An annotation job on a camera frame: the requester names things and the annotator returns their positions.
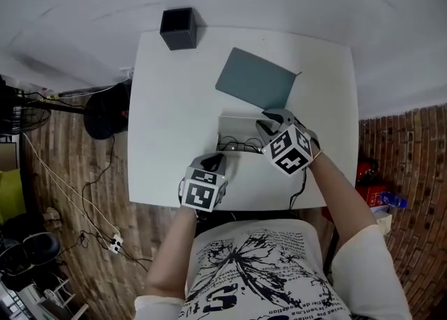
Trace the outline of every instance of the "white cable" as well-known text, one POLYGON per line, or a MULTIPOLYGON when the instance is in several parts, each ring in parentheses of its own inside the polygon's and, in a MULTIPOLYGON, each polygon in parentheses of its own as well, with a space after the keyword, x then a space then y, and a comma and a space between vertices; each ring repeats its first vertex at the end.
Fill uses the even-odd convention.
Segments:
POLYGON ((72 95, 72 96, 60 96, 58 98, 54 98, 54 100, 57 99, 71 99, 71 98, 80 98, 81 96, 87 96, 87 95, 93 95, 93 94, 97 94, 97 93, 102 93, 102 92, 106 92, 108 90, 111 90, 112 88, 116 87, 116 85, 112 85, 111 87, 104 89, 104 90, 98 90, 97 92, 92 92, 92 93, 86 93, 86 94, 81 94, 81 95, 72 95))
MULTIPOLYGON (((56 176, 57 178, 59 178, 69 189, 71 189, 76 195, 78 195, 81 199, 82 199, 82 196, 74 189, 74 188, 72 188, 72 186, 70 186, 67 182, 65 182, 62 178, 60 178, 59 176, 58 176, 58 174, 56 174, 45 162, 44 162, 44 160, 42 160, 41 159, 41 157, 39 156, 39 154, 37 153, 37 151, 36 151, 36 149, 34 148, 34 146, 33 146, 33 144, 31 143, 31 140, 29 139, 29 137, 28 137, 28 135, 27 134, 23 134, 23 136, 27 139, 27 141, 28 141, 28 143, 29 143, 29 145, 31 146, 31 148, 32 148, 32 150, 33 150, 33 152, 34 152, 34 154, 36 154, 36 156, 37 156, 37 159, 43 164, 43 166, 45 167, 45 170, 47 171, 47 173, 48 173, 48 171, 50 172, 50 173, 52 173, 54 176, 56 176)), ((59 184, 56 182, 56 180, 51 176, 51 174, 49 174, 50 175, 50 177, 52 178, 52 180, 56 183, 56 185, 59 187, 59 184)), ((110 223, 109 222, 109 220, 105 217, 105 215, 96 207, 96 205, 94 205, 93 204, 93 202, 91 202, 90 200, 88 200, 88 199, 86 199, 85 197, 84 197, 84 201, 87 201, 88 203, 90 203, 93 207, 94 207, 94 209, 96 210, 96 211, 98 211, 99 212, 99 214, 104 218, 104 220, 107 222, 107 223, 109 223, 109 225, 111 225, 111 227, 113 227, 115 230, 116 230, 116 232, 118 232, 118 235, 121 237, 121 233, 119 232, 119 229, 116 227, 116 226, 114 226, 112 223, 110 223)))
POLYGON ((108 248, 109 246, 108 246, 108 244, 107 244, 107 242, 105 241, 105 239, 104 239, 104 237, 103 237, 103 234, 101 233, 101 231, 98 229, 98 227, 96 227, 94 224, 93 224, 93 222, 92 221, 90 221, 90 219, 86 216, 86 214, 71 200, 71 198, 70 197, 68 197, 68 194, 66 194, 65 192, 64 192, 64 190, 59 186, 59 184, 56 182, 56 180, 54 179, 54 177, 52 177, 51 176, 51 174, 50 173, 48 173, 48 175, 51 177, 51 179, 54 181, 54 183, 56 184, 56 186, 57 186, 57 188, 65 195, 65 197, 67 197, 67 199, 70 201, 70 202, 72 202, 72 204, 78 209, 78 211, 80 212, 80 214, 82 214, 84 217, 85 217, 85 219, 98 231, 98 233, 99 233, 99 235, 100 235, 100 238, 103 240, 103 242, 104 242, 104 245, 108 248))

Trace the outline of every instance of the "white power strip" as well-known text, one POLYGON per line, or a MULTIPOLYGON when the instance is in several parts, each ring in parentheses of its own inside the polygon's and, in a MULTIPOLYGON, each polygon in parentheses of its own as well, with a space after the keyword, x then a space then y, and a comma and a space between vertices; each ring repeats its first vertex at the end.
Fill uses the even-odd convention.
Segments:
POLYGON ((115 234, 113 235, 112 242, 109 244, 109 250, 111 250, 115 254, 118 254, 122 245, 123 245, 123 238, 115 234))

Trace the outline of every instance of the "black fan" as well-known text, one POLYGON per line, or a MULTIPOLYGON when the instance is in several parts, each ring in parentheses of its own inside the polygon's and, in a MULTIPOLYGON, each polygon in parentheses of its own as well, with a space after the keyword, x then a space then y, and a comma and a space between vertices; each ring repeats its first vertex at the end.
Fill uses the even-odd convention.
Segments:
POLYGON ((0 85, 0 136, 15 135, 41 127, 51 116, 51 110, 84 115, 87 133, 105 140, 114 133, 127 130, 131 81, 94 94, 85 108, 59 105, 18 96, 15 90, 0 85))

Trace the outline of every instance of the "black box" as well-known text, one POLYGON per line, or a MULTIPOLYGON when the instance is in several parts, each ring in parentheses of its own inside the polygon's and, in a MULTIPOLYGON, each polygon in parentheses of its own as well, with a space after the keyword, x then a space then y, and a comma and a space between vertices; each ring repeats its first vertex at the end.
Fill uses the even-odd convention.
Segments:
POLYGON ((165 10, 160 34, 170 50, 196 48, 197 24, 192 8, 165 10))

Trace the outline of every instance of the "white sleeve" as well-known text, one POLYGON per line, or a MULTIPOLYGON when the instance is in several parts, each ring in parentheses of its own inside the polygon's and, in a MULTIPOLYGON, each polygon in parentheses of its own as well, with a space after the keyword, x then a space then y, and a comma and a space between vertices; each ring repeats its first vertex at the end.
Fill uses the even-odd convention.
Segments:
POLYGON ((135 299, 135 320, 177 320, 183 300, 161 296, 138 296, 135 299))
POLYGON ((393 260, 377 225, 346 242, 332 262, 334 290, 355 315, 411 319, 393 260))

